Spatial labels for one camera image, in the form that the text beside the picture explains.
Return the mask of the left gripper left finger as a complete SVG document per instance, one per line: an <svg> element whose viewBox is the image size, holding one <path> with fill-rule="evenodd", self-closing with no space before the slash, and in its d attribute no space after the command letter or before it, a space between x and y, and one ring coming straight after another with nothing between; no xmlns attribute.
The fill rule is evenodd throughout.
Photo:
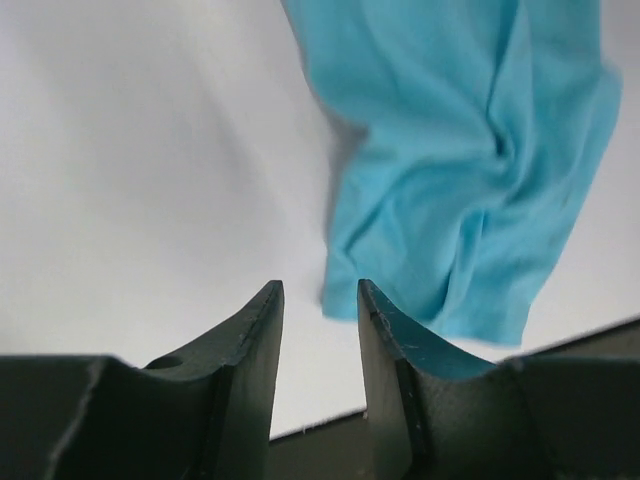
<svg viewBox="0 0 640 480"><path fill-rule="evenodd" d="M284 313L281 282L182 347L1 360L5 479L260 479Z"/></svg>

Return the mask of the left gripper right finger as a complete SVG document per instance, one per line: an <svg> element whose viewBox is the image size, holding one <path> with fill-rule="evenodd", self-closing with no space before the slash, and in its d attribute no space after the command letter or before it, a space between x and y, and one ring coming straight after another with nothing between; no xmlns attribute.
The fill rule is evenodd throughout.
<svg viewBox="0 0 640 480"><path fill-rule="evenodd" d="M635 479L639 323L492 363L358 286L379 479Z"/></svg>

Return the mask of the light teal polo shirt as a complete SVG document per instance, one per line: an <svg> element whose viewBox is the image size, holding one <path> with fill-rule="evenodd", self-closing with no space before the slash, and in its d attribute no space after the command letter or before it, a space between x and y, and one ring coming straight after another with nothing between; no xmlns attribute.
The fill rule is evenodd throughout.
<svg viewBox="0 0 640 480"><path fill-rule="evenodd" d="M365 136L322 310L373 281L449 338L520 344L615 128L596 1L289 1L307 79Z"/></svg>

